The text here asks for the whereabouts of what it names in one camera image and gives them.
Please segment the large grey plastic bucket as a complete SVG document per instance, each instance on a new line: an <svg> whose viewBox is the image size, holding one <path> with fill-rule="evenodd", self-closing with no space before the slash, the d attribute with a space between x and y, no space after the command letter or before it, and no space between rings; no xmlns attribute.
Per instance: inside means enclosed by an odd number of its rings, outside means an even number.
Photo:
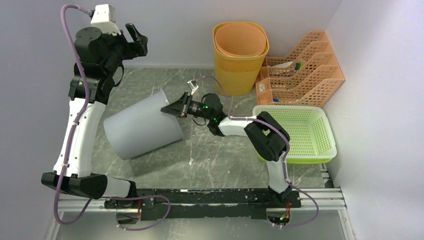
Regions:
<svg viewBox="0 0 424 240"><path fill-rule="evenodd" d="M107 140L119 158L133 159L183 139L177 118L161 112L169 104L160 89L104 120Z"/></svg>

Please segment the orange plastic bucket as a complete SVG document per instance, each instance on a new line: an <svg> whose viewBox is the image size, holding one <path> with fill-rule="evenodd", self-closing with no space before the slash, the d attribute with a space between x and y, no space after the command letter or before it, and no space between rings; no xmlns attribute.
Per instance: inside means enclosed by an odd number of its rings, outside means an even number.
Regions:
<svg viewBox="0 0 424 240"><path fill-rule="evenodd" d="M216 26L214 44L228 57L255 57L263 53L267 37L262 29L251 22L227 22Z"/></svg>

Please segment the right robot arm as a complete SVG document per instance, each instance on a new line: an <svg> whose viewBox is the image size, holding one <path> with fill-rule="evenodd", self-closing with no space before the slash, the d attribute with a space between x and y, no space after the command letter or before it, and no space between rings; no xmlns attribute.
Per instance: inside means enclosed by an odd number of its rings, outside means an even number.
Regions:
<svg viewBox="0 0 424 240"><path fill-rule="evenodd" d="M286 130L266 111L251 117L231 117L224 113L220 98L215 93L205 94L201 101L185 92L177 101L160 109L162 113L178 118L188 115L207 121L207 128L214 136L247 137L259 156L266 161L270 202L282 207L292 191L288 179L286 156L289 152L290 136Z"/></svg>

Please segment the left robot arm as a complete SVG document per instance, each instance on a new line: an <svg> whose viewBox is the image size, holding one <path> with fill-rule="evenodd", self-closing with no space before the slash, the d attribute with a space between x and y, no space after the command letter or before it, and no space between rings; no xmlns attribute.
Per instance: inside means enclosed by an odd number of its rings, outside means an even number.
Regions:
<svg viewBox="0 0 424 240"><path fill-rule="evenodd" d="M69 117L66 135L52 171L43 173L41 183L62 194L100 199L118 197L126 208L139 200L136 184L130 180L108 177L92 172L92 152L100 119L110 93L118 83L113 77L124 60L144 57L148 53L148 38L134 24L126 29L132 37L103 33L97 27L86 27L76 33L74 47L80 64L74 66L69 88Z"/></svg>

